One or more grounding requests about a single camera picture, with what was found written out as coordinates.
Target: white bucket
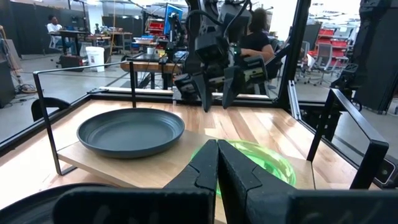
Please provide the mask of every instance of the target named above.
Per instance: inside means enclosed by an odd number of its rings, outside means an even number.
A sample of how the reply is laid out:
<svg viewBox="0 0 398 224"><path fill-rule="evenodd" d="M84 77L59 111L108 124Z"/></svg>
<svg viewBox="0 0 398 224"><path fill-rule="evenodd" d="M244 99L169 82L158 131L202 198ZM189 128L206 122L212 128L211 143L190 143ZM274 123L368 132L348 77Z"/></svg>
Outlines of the white bucket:
<svg viewBox="0 0 398 224"><path fill-rule="evenodd" d="M86 47L88 65L102 65L104 64L104 51L102 47ZM91 71L103 72L104 66L91 68Z"/></svg>

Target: green bowl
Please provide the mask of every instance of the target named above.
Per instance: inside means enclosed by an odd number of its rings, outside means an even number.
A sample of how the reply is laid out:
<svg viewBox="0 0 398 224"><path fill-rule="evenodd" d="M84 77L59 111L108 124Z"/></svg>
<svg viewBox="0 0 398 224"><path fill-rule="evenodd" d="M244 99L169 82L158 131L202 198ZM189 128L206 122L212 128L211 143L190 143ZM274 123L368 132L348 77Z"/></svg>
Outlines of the green bowl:
<svg viewBox="0 0 398 224"><path fill-rule="evenodd" d="M270 174L276 176L280 180L295 186L296 175L293 167L290 165L288 160L283 158L280 154L264 146L260 146L253 142L243 140L226 140L237 150L242 152L245 156L261 166L263 169L268 171ZM199 149L195 150L192 157L195 157ZM220 188L217 184L217 195L221 196Z"/></svg>

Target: plate rim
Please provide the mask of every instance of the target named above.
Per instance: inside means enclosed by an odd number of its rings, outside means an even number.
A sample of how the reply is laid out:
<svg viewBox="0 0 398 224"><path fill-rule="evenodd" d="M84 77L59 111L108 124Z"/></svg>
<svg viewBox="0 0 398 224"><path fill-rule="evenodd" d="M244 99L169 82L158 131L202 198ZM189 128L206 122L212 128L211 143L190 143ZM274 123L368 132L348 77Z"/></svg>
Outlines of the plate rim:
<svg viewBox="0 0 398 224"><path fill-rule="evenodd" d="M179 116L177 116L176 114L171 113L171 112L169 112L169 111L160 110L160 109L153 109L153 108L123 108L123 109L118 109L118 110L107 111L107 112L100 113L100 114L97 114L97 115L95 115L95 116L93 116L93 117L88 118L87 120L85 120L84 122L82 122L82 123L79 125L79 127L77 128L77 131L76 131L77 138L79 139L79 141L80 141L85 147L87 147L87 148L90 149L90 150L95 149L96 151L100 151L100 152L113 152L113 153L114 153L114 152L117 152L117 151L113 151L113 150L109 150L109 149L104 149L104 148L99 148L99 147L93 146L93 145L91 145L91 144L88 144L86 141L83 141L83 140L81 139L81 137L80 137L80 135L79 135L79 130L80 130L80 128L81 128L84 124L86 124L87 122L89 122L89 121L91 121L91 120L93 120L93 119L95 119L95 118L97 118L97 117L99 117L99 116L104 116L104 114L116 113L115 111L137 111L137 110L158 111L158 112L160 112L160 113L167 113L167 114L170 114L171 116L175 117L175 119L176 119L177 121L181 122L181 124L182 124L182 129L181 129L181 131L180 131L179 133L177 133L177 135L176 135L175 138L173 138L173 139L171 139L171 140L165 142L163 145L168 145L168 144L170 144L171 142L173 142L173 141L179 139L179 138L181 137L181 135L183 134L183 132L185 131L185 122L184 122L184 120L183 120L182 118L180 118ZM138 152L146 151L146 150L148 150L148 149L150 149L150 148L145 148L145 149L140 149L140 150L134 150L134 152L137 152L137 153L138 153ZM121 153L131 153L131 151L118 151L118 152L121 152Z"/></svg>

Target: glass panel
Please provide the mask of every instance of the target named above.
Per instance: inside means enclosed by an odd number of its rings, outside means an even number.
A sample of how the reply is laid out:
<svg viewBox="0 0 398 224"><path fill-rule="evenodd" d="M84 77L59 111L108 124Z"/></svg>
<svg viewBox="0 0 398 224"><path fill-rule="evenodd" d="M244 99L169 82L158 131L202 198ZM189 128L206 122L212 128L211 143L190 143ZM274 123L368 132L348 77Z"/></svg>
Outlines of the glass panel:
<svg viewBox="0 0 398 224"><path fill-rule="evenodd" d="M306 101L325 101L332 82L348 63L349 52L359 27L360 1L313 2L303 40L305 48L295 76L297 97Z"/></svg>

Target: dark gray plate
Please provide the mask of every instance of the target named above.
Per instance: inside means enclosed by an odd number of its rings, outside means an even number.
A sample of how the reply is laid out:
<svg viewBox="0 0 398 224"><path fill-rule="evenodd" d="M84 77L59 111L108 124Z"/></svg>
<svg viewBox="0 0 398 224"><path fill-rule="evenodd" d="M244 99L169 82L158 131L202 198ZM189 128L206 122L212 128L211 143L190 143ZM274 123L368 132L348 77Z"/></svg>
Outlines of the dark gray plate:
<svg viewBox="0 0 398 224"><path fill-rule="evenodd" d="M102 156L137 158L168 149L184 132L181 118L167 111L129 108L94 116L77 130L80 142Z"/></svg>

